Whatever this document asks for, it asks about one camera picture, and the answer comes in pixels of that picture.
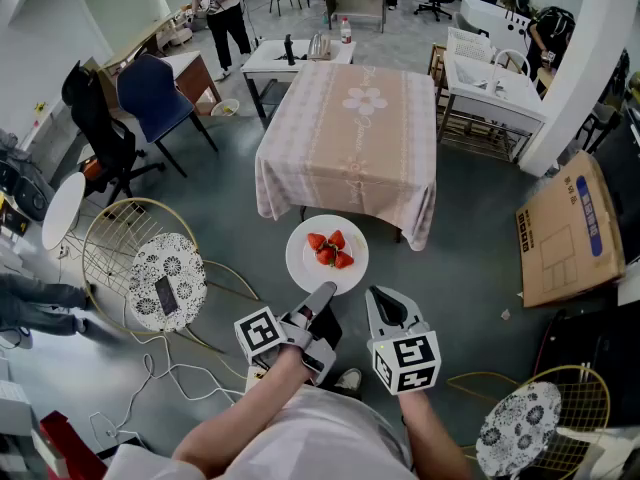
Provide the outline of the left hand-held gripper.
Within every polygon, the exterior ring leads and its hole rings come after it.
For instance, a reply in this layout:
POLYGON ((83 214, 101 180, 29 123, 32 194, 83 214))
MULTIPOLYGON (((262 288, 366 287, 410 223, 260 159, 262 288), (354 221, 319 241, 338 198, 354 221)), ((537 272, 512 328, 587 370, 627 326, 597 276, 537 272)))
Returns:
POLYGON ((330 301, 337 291, 332 281, 322 283, 295 310, 276 317, 264 307, 234 323, 248 364, 268 370, 283 347, 297 348, 302 364, 312 372, 311 382, 321 384, 336 361, 335 349, 342 329, 330 301))

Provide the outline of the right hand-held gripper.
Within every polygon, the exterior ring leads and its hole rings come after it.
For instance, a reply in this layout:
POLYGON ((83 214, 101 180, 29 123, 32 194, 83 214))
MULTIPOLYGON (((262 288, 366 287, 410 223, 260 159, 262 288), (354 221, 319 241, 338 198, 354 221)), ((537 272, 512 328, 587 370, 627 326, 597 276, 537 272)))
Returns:
POLYGON ((372 367, 391 395, 432 387, 441 367, 436 332, 415 301, 382 286, 365 291, 372 367))

